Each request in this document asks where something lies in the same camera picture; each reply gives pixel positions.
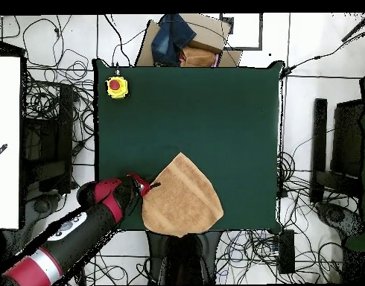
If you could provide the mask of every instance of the black cable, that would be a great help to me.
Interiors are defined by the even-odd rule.
[[[128,56],[124,53],[124,51],[123,51],[123,44],[122,44],[122,42],[121,42],[121,35],[120,35],[120,33],[118,32],[118,30],[115,28],[115,26],[114,25],[112,25],[112,23],[111,23],[111,21],[107,18],[107,15],[106,14],[104,14],[104,17],[106,18],[106,20],[108,21],[108,24],[111,26],[111,28],[118,34],[118,36],[119,36],[119,40],[120,40],[120,50],[121,50],[121,53],[127,58],[127,60],[128,60],[128,65],[130,66],[130,67],[132,67],[132,65],[131,65],[131,62],[130,62],[130,58],[128,58]]]
[[[307,59],[305,61],[302,61],[301,63],[296,64],[295,66],[286,67],[284,69],[284,71],[282,72],[281,79],[283,77],[287,76],[288,74],[290,74],[296,67],[301,66],[302,64],[307,63],[307,62],[309,62],[311,60],[319,60],[321,58],[331,56],[331,55],[335,54],[337,51],[339,51],[344,45],[346,45],[346,44],[350,43],[351,41],[356,40],[356,39],[358,39],[360,37],[364,37],[364,36],[365,36],[365,31],[362,32],[362,33],[360,33],[360,34],[355,35],[354,37],[352,37],[352,38],[350,38],[348,40],[346,40],[338,48],[336,48],[333,52],[331,52],[329,54],[314,56],[314,57],[309,58],[309,59]]]
[[[326,276],[324,275],[324,271],[323,271],[323,266],[322,266],[322,260],[320,257],[320,252],[322,251],[322,248],[325,246],[328,246],[329,244],[333,244],[335,246],[338,246],[339,248],[341,248],[343,250],[343,247],[339,244],[337,244],[336,242],[326,242],[325,244],[323,244],[322,246],[320,246],[319,251],[317,253],[317,257],[318,257],[318,261],[319,261],[319,268],[320,268],[320,272],[322,273],[323,278],[326,280],[327,283],[331,283]]]

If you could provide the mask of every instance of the green table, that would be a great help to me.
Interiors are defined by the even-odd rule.
[[[147,181],[183,152],[211,181],[224,216],[211,230],[278,229],[279,72],[252,68],[121,68],[130,97],[112,99],[95,70],[95,178],[137,173]],[[145,229],[139,203],[121,229]]]

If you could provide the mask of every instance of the black device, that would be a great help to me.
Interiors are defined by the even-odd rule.
[[[63,83],[36,81],[59,91],[53,100],[56,118],[25,118],[25,185],[39,182],[39,191],[68,194],[72,186],[73,89]]]
[[[149,285],[214,285],[215,254],[222,232],[182,238],[146,232],[150,247]]]
[[[335,228],[342,242],[348,237],[364,232],[365,226],[361,216],[346,207],[331,203],[317,203],[315,208],[320,221]]]
[[[326,171],[327,100],[315,99],[310,203],[323,201],[325,187],[348,196],[362,195],[360,119],[363,113],[364,105],[361,100],[337,105],[331,170]]]
[[[279,261],[280,274],[295,273],[295,232],[292,229],[283,230],[279,235]]]
[[[334,111],[334,142],[330,165],[333,172],[351,177],[360,176],[363,137],[359,122],[363,113],[362,100],[337,105]]]

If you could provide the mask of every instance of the blue fabric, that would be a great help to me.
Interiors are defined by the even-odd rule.
[[[181,50],[193,40],[196,33],[179,14],[165,14],[160,20],[159,26],[161,29],[151,45],[153,62],[167,66],[179,66]]]

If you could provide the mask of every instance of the brown cloth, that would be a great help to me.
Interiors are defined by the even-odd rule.
[[[215,55],[203,49],[184,47],[181,57],[184,59],[181,67],[210,67],[215,62]]]
[[[143,198],[142,217],[150,231],[177,237],[199,234],[223,216],[212,184],[183,153],[159,174],[156,182],[161,185]]]

